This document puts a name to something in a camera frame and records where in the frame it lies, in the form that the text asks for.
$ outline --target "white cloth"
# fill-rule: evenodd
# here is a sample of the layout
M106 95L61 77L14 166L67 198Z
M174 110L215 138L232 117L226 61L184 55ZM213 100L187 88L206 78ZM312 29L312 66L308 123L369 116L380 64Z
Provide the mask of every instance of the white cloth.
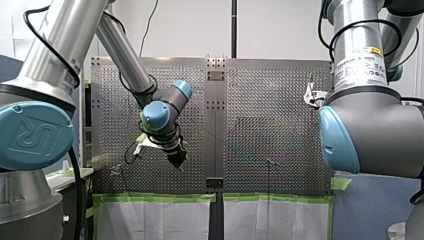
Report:
M225 240L327 240L328 203L224 202Z
M210 203L100 205L98 240L208 240Z

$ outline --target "ur logo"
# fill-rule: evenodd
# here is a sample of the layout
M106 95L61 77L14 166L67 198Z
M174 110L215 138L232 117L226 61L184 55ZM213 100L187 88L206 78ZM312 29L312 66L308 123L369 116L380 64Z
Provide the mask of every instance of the ur logo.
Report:
M61 132L61 126L43 119L27 117L21 121L9 150L50 156Z

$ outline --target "sticker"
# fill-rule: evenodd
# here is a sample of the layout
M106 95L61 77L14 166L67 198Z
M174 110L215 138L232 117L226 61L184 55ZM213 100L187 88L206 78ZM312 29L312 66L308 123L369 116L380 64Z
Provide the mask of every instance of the sticker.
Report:
M74 68L77 74L81 72L81 63L79 63L77 60L72 59L71 66ZM65 92L67 92L69 95L71 95L75 85L76 85L76 81L72 77L71 73L66 74L66 77L64 81L62 82L62 89L65 90Z
M384 58L375 53L355 53L337 64L335 76L343 81L386 82Z
M381 49L376 48L376 47L367 47L367 48L359 48L359 49L354 49L352 51L352 53L374 53L379 55L380 57L383 57L383 51L381 51Z

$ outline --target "perforated metal panel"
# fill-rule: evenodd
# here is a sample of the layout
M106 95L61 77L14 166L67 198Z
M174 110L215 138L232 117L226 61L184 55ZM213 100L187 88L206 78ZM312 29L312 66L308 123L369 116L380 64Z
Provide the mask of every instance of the perforated metal panel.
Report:
M121 86L109 58L93 61L93 165L96 192L197 193L205 190L203 160L204 59L143 59L147 71L165 88L177 79L192 84L193 98L179 117L189 156L184 172L175 170L160 150L146 148L133 164L124 164L126 148L138 137L139 113Z
M228 60L224 191L330 192L318 112L303 102L310 74L315 89L328 88L329 67L322 61Z
M330 193L332 171L322 161L317 111L303 102L311 73L315 89L327 90L328 62L221 59L219 69L206 59L143 63L160 87L180 78L193 85L193 99L179 118L189 160L180 173L161 151L146 149L142 159L124 164L125 149L139 134L139 114L113 62L94 59L96 192L201 193L206 177L223 177L225 192ZM225 78L208 79L209 71Z

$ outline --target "robotic arm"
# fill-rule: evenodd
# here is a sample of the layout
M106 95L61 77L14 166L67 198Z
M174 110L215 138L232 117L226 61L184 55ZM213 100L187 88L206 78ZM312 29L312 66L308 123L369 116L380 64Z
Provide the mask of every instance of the robotic arm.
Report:
M101 18L97 36L142 110L145 138L140 144L163 150L173 166L179 168L187 152L176 120L191 98L191 86L177 80L167 89L158 89L155 78L147 73L128 39L110 16L103 15Z
M422 179L424 107L402 105L404 98L388 82L401 75L398 65L422 18L424 1L324 2L335 29L330 44L334 92L320 109L325 162L340 171ZM383 7L388 20L376 21ZM385 24L382 34L377 22ZM423 239L423 214L421 201L407 221L407 240Z
M79 85L78 74L96 32L140 107L147 136L143 143L163 150L177 168L186 159L176 120L191 98L191 86L177 80L167 89L158 89L121 29L104 14L112 2L54 0L48 8L29 11L48 10L38 33L32 29L39 39L18 77L0 84L1 239L62 237L63 224L68 221L63 217L62 196L51 193L41 169L68 151L78 168L70 150L75 111L71 95ZM81 217L76 219L75 239L79 239Z

